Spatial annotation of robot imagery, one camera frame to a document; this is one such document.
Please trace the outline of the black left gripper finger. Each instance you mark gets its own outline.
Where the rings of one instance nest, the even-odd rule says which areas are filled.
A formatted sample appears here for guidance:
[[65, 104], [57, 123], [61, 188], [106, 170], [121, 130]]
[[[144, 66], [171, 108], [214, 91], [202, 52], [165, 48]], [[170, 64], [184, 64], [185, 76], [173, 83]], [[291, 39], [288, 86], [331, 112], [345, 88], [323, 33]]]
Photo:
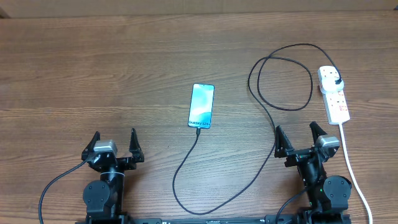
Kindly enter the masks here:
[[129, 144], [129, 152], [135, 162], [144, 162], [144, 153], [140, 147], [137, 132], [134, 128], [131, 129], [131, 139]]
[[88, 145], [84, 148], [83, 153], [90, 153], [91, 151], [93, 151], [96, 142], [99, 140], [100, 140], [100, 133], [97, 131], [95, 132], [93, 138], [88, 143]]

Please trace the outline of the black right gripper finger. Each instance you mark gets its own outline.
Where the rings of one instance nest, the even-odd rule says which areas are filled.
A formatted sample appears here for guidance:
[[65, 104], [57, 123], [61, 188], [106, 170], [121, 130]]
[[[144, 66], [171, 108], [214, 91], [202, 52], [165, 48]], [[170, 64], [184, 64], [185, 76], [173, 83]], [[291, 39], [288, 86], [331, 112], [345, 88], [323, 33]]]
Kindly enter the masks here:
[[294, 147], [289, 141], [287, 135], [281, 126], [275, 129], [275, 152], [274, 157], [283, 158], [290, 156], [294, 151]]
[[317, 141], [319, 136], [327, 135], [327, 133], [315, 121], [312, 121], [309, 126], [312, 131], [312, 137], [314, 142]]

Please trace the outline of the blue Galaxy smartphone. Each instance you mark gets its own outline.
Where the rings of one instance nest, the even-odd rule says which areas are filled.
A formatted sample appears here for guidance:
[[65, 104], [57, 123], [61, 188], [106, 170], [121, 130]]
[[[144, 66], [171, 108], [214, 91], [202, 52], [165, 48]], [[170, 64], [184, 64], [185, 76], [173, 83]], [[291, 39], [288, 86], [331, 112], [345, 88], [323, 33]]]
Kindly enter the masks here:
[[192, 88], [188, 126], [210, 129], [215, 86], [195, 83]]

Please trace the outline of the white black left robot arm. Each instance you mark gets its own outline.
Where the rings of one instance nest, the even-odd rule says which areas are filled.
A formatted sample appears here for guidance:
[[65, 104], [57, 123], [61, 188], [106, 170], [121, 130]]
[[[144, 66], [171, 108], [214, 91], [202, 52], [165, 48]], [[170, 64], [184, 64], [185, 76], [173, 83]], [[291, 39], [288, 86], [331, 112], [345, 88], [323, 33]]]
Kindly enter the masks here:
[[144, 162], [144, 153], [137, 139], [137, 132], [131, 129], [129, 157], [117, 157], [117, 146], [112, 140], [102, 140], [95, 132], [92, 140], [81, 153], [82, 162], [51, 180], [44, 188], [38, 204], [39, 223], [43, 224], [42, 204], [50, 186], [81, 166], [88, 166], [100, 173], [100, 178], [87, 184], [83, 190], [86, 205], [85, 223], [132, 223], [132, 218], [123, 212], [125, 171], [135, 170]]

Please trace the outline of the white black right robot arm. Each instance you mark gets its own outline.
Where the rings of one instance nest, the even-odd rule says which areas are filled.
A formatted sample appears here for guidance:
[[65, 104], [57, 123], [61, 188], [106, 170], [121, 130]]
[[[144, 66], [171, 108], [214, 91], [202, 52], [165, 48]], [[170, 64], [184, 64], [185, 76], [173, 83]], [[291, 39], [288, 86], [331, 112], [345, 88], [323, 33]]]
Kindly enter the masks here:
[[[336, 136], [327, 134], [316, 123], [309, 124], [313, 145], [306, 149], [295, 149], [281, 126], [275, 129], [276, 158], [285, 158], [286, 167], [296, 167], [303, 181], [304, 189], [288, 199], [276, 215], [267, 216], [269, 223], [333, 223], [349, 224], [351, 219], [345, 215], [352, 183], [343, 176], [327, 176], [323, 164], [332, 158], [340, 147]], [[308, 207], [302, 207], [293, 215], [283, 215], [284, 208], [301, 195], [306, 194]]]

